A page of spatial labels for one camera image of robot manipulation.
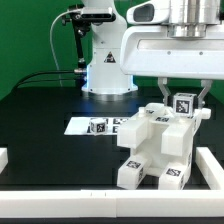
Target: cable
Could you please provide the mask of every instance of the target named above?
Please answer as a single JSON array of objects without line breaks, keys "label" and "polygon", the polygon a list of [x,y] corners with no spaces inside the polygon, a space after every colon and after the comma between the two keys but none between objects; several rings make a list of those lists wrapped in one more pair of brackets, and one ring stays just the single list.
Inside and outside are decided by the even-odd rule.
[{"label": "cable", "polygon": [[21,83],[23,83],[24,81],[36,77],[36,76],[40,76],[40,75],[58,75],[58,74],[74,74],[73,70],[61,70],[61,71],[40,71],[40,72],[35,72],[32,73],[30,75],[25,76],[24,78],[20,79],[16,85],[13,87],[12,91],[16,90],[17,87],[19,85],[21,85]]},{"label": "cable", "polygon": [[61,13],[59,16],[56,17],[56,19],[53,21],[53,23],[51,25],[51,29],[50,29],[50,45],[51,45],[51,51],[52,51],[52,54],[53,54],[53,58],[54,58],[54,62],[55,62],[55,65],[56,65],[57,70],[60,70],[60,67],[59,67],[59,64],[58,64],[58,59],[57,59],[57,56],[56,56],[56,53],[55,53],[55,49],[54,49],[54,44],[53,44],[53,31],[54,31],[54,27],[55,27],[56,22],[62,16],[68,15],[70,13],[75,13],[75,12],[80,12],[80,9],[71,10],[71,11],[67,11],[67,12]]},{"label": "cable", "polygon": [[42,79],[42,80],[35,80],[35,81],[27,81],[27,82],[18,83],[18,85],[16,85],[14,88],[16,89],[16,88],[18,88],[21,85],[30,84],[30,83],[37,83],[37,82],[58,82],[58,81],[74,81],[74,80],[79,80],[80,78],[81,77],[67,78],[67,79]]}]

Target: white blocks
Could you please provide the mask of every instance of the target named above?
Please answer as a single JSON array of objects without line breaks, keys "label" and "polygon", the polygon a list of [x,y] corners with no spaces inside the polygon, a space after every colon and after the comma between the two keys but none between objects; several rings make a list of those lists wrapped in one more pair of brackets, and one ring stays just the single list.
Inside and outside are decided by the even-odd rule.
[{"label": "white blocks", "polygon": [[162,134],[161,153],[183,156],[184,150],[192,142],[191,122],[171,124]]},{"label": "white blocks", "polygon": [[0,173],[8,163],[7,148],[0,148]]},{"label": "white blocks", "polygon": [[90,132],[94,135],[102,135],[107,132],[107,122],[103,118],[90,120]]},{"label": "white blocks", "polygon": [[148,118],[130,119],[118,128],[117,145],[137,148],[147,137]]},{"label": "white blocks", "polygon": [[159,190],[182,190],[186,169],[182,164],[169,163],[159,178]]},{"label": "white blocks", "polygon": [[118,170],[117,186],[135,190],[146,175],[147,162],[141,156],[131,156]]},{"label": "white blocks", "polygon": [[211,190],[224,190],[224,170],[207,147],[196,149],[196,163]]}]

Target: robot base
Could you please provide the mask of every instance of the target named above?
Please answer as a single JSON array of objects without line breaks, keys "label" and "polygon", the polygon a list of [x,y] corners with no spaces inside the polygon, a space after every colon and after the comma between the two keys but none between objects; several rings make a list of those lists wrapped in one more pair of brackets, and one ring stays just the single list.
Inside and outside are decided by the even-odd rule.
[{"label": "robot base", "polygon": [[97,93],[82,91],[82,95],[85,98],[91,98],[91,99],[100,100],[100,101],[107,101],[107,102],[120,101],[130,97],[137,96],[137,88],[134,91],[130,91],[123,94],[97,94]]}]

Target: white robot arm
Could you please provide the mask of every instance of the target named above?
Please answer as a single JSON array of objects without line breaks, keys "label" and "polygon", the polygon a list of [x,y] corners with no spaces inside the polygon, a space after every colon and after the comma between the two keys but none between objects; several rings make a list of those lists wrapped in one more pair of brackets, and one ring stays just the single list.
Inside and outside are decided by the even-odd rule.
[{"label": "white robot arm", "polygon": [[[121,40],[127,29],[114,0],[82,0],[83,5],[69,7],[63,24],[72,22],[78,54],[76,74],[85,76],[84,96],[103,101],[121,100],[135,94],[137,87],[131,76],[120,69]],[[92,28],[92,61],[86,65],[81,38]]]},{"label": "white robot arm", "polygon": [[[219,0],[152,0],[128,11],[128,21],[138,26],[124,34],[121,69],[127,75],[158,77],[164,104],[139,108],[119,127],[118,145],[131,152],[119,169],[119,187],[136,189],[145,175],[159,177],[159,189],[183,189],[188,181],[194,134],[211,114],[203,108],[204,96],[212,80],[224,79],[219,16]],[[204,89],[199,96],[171,96],[167,78],[201,79]]]}]

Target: white block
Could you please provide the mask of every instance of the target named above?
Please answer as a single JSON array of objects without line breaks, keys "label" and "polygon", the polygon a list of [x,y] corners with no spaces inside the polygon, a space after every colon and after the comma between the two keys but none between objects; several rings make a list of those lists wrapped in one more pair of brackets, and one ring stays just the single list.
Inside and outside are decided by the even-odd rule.
[{"label": "white block", "polygon": [[224,170],[207,147],[196,149],[196,163],[212,190],[224,190]]},{"label": "white block", "polygon": [[208,120],[211,117],[211,109],[208,108],[203,108],[202,109],[202,119],[203,120]]},{"label": "white block", "polygon": [[224,217],[224,191],[117,192],[117,217]]},{"label": "white block", "polygon": [[145,117],[146,116],[146,109],[145,107],[138,108],[138,117]]},{"label": "white block", "polygon": [[181,190],[185,185],[184,173],[187,167],[169,163],[159,178],[159,190]]},{"label": "white block", "polygon": [[176,116],[191,117],[194,112],[196,94],[176,93],[173,97],[173,111]]},{"label": "white block", "polygon": [[79,191],[0,192],[0,218],[79,217]]},{"label": "white block", "polygon": [[79,202],[79,216],[116,217],[116,197],[107,191],[82,191]]},{"label": "white block", "polygon": [[201,109],[195,109],[194,111],[194,135],[196,134],[197,130],[199,129],[201,125],[202,120],[202,110]]},{"label": "white block", "polygon": [[117,186],[134,190],[146,175],[149,164],[141,156],[131,156],[118,170]]},{"label": "white block", "polygon": [[192,138],[193,129],[190,122],[171,124],[162,134],[161,153],[182,156]]},{"label": "white block", "polygon": [[160,177],[163,173],[163,169],[160,169],[160,168],[154,168],[154,167],[150,167],[148,170],[147,170],[147,175],[150,175],[150,176],[154,176],[154,177]]},{"label": "white block", "polygon": [[102,135],[107,132],[107,122],[103,118],[90,120],[90,132],[94,135]]},{"label": "white block", "polygon": [[0,173],[8,164],[7,148],[0,148]]},{"label": "white block", "polygon": [[117,132],[117,145],[127,148],[137,148],[147,137],[148,118],[128,120],[123,123]]},{"label": "white block", "polygon": [[145,107],[146,113],[147,114],[153,114],[153,115],[157,115],[157,116],[162,116],[164,115],[165,112],[165,107],[164,104],[162,103],[149,103],[147,104],[147,106]]}]

